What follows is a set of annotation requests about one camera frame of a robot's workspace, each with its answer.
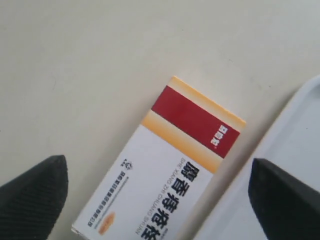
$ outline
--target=white tray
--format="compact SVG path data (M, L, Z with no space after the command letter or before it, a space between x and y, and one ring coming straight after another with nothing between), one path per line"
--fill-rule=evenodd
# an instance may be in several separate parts
M233 180L194 240L267 239L250 205L254 158L265 158L320 192L320 76L305 83L286 105Z

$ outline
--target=company logo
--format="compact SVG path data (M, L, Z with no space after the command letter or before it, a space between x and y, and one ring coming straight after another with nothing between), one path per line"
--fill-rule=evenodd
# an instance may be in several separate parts
M226 128L223 125L220 125L219 130L216 131L210 143L212 143L215 147L218 147L220 141L222 140L224 135L227 133L227 131L228 131L228 128Z
M132 166L132 162L128 161L127 159L125 159L122 164L121 167L124 167L126 170L131 170L133 168Z

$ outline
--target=black object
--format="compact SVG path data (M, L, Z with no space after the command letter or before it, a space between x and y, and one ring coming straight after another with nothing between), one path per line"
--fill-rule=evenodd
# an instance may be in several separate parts
M0 187L0 240L46 240L67 194L63 155L49 157Z
M248 194L269 240L320 240L320 193L266 159L254 159Z

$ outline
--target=yellow stripe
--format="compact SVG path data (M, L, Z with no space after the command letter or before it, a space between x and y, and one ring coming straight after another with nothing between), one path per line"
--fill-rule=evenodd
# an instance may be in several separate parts
M214 101L210 100L176 76L173 76L171 81L168 84L169 87L189 99L190 101L194 102L196 105L201 107L202 109L206 110L208 113L214 115L221 121L225 122L233 129L238 131L239 133L245 127L246 122L243 121L241 118L237 117L233 113L229 112L219 104L215 103Z
M141 124L213 174L223 160L152 110Z

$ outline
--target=red stripe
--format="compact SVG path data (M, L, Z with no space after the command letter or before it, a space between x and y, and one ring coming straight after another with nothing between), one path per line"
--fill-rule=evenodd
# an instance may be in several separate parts
M222 158L227 155L240 134L169 86L165 87L152 110ZM227 131L215 146L211 141L221 125Z

